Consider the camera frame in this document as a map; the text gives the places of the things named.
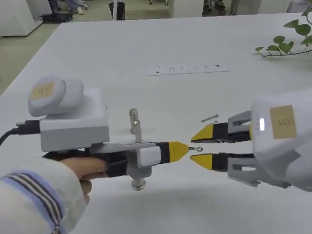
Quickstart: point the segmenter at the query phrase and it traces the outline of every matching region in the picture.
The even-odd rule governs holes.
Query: tan label
[[[279,106],[270,109],[273,138],[296,138],[297,129],[293,114],[293,106]]]
[[[33,88],[31,92],[31,101],[52,96],[54,90],[54,82],[39,84]]]

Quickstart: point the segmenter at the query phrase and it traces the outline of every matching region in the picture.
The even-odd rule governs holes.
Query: outlet
[[[149,68],[148,76],[165,76],[177,74],[211,73],[211,72],[229,72],[224,65],[214,64],[206,66],[170,66]]]

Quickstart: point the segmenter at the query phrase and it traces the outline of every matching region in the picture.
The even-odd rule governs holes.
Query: striped sleeve
[[[0,191],[0,226],[7,226],[6,234],[68,234],[86,207],[74,172],[44,158],[2,177]]]

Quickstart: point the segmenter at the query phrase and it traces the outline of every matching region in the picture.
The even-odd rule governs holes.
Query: table surface
[[[312,57],[262,58],[258,46],[284,35],[300,14],[62,24],[0,98],[0,130],[31,117],[27,94],[47,74],[99,87],[109,109],[112,142],[133,139],[129,109],[139,110],[143,139],[184,143],[218,113],[219,122],[249,110],[263,93],[312,86]],[[149,66],[221,63],[230,72],[148,77]],[[250,142],[204,145],[204,152],[251,152]],[[4,174],[41,156],[39,136],[12,136],[0,147]],[[311,194],[267,184],[249,187],[189,159],[157,166],[135,192],[127,176],[94,181],[73,234],[311,233]]]

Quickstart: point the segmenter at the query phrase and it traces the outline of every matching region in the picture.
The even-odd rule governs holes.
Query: leaf
[[[306,36],[311,32],[310,25],[306,23],[298,25],[295,29],[296,29],[297,34],[302,35],[302,36]]]
[[[298,20],[298,19],[295,19],[295,20],[293,20],[293,21],[290,21],[289,23],[286,23],[286,24],[284,25],[284,27],[285,27],[285,28],[295,28],[295,27],[298,26],[298,24],[299,24],[299,20]]]
[[[285,54],[288,54],[293,48],[293,42],[290,42],[289,44],[280,43],[278,46],[281,51],[283,51]]]
[[[301,45],[304,45],[304,44],[306,45],[306,44],[310,44],[310,43],[312,43],[312,36],[305,38],[303,40],[303,42],[301,42]]]
[[[268,50],[269,50],[269,51],[279,51],[279,48],[278,48],[276,45],[270,45],[270,46],[268,47]]]
[[[279,43],[283,43],[285,40],[285,37],[284,36],[277,36],[273,39],[273,41],[276,43],[276,44],[279,44]]]
[[[311,10],[312,10],[312,6],[308,6],[307,9],[305,10],[305,12],[302,13],[301,16],[305,16],[305,17],[308,16],[308,14],[311,12]]]
[[[255,50],[259,52],[259,51],[262,50],[263,48],[264,48],[263,46],[259,46],[259,47],[257,47]]]

